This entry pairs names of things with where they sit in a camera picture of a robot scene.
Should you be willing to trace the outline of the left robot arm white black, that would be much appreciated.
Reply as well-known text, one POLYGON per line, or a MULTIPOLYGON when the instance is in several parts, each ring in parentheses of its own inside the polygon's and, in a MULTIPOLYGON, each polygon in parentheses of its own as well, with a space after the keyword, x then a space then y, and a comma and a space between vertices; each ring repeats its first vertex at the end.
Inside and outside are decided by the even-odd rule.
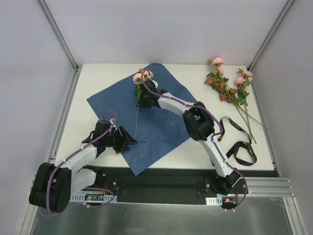
POLYGON ((114 119, 99 120, 79 147, 67 157, 55 163, 42 163, 33 182, 29 203, 61 213, 69 204, 71 196, 90 187, 105 191, 105 180, 101 169, 90 165, 107 148, 115 153, 129 150, 137 141, 124 126, 116 127, 114 119))

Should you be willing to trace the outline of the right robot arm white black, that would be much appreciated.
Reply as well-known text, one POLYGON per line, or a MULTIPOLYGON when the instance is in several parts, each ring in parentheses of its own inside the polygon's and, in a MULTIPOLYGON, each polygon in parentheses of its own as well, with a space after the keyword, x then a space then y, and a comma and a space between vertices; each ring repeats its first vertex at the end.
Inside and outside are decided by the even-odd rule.
POLYGON ((182 117, 190 138, 203 146, 217 173, 217 178, 210 183, 211 190, 222 195, 233 192, 241 176, 223 152, 215 134, 213 117, 204 104, 181 100, 166 90, 158 91, 151 79, 138 84, 140 106, 155 106, 182 117))

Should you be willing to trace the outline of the fake flower stem pink bloom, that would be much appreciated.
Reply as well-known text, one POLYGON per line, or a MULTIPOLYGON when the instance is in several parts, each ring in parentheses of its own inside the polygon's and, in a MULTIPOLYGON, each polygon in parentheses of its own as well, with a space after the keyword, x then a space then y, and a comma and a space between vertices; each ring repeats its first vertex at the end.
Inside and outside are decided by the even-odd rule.
POLYGON ((135 95, 136 95, 136 121, 135 121, 135 136, 137 136, 137 127, 138 127, 138 115, 139 115, 139 98, 141 95, 141 88, 139 87, 143 81, 148 79, 153 79, 154 74, 150 70, 139 69, 139 72, 133 76, 133 83, 136 85, 135 87, 135 95))

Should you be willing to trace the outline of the fake flower stem pink roses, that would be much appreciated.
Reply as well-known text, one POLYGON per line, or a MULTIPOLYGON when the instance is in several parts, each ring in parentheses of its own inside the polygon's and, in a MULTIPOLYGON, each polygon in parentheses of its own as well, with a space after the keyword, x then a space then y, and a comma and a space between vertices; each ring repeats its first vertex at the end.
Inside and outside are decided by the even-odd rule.
POLYGON ((247 70, 245 71, 241 68, 238 68, 237 75, 238 76, 234 80, 233 85, 235 89, 237 90, 236 99, 237 99, 238 107, 245 113, 247 117, 248 127, 250 127, 249 120, 252 119, 253 121, 257 122, 259 125, 261 125, 263 128, 265 128, 267 131, 269 131, 269 129, 264 124, 262 124, 257 119, 253 118, 248 113, 247 97, 249 96, 250 93, 247 91, 247 88, 251 85, 253 73, 250 71, 247 71, 247 70))

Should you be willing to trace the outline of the fake flower stem orange blooms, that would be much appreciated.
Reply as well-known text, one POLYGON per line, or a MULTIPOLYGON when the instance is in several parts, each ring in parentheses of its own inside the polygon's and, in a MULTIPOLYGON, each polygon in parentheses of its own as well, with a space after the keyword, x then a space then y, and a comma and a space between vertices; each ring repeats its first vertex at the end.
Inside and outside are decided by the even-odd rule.
POLYGON ((230 81, 230 79, 227 78, 224 74, 224 60, 220 57, 216 57, 214 59, 208 59, 208 64, 211 67, 211 72, 206 76, 206 80, 204 83, 210 85, 212 89, 219 93, 219 98, 221 102, 226 101, 235 106, 236 110, 239 112, 248 128, 250 137, 254 142, 256 142, 256 139, 252 133, 251 125, 250 127, 248 127, 247 117, 245 113, 238 107, 236 99, 237 90, 235 89, 234 85, 229 85, 228 82, 230 81))

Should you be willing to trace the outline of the blue wrapping paper sheet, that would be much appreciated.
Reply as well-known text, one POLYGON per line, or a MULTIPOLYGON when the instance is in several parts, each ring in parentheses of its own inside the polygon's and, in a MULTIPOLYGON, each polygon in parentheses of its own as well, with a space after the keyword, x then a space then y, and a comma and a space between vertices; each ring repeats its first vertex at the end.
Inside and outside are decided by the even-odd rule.
POLYGON ((157 107, 137 108, 133 75, 136 65, 85 64, 83 71, 94 89, 87 102, 102 118, 113 110, 118 125, 124 125, 137 140, 129 151, 106 150, 95 160, 98 166, 129 166, 135 175, 152 168, 198 168, 200 145, 193 141, 182 117, 157 107))

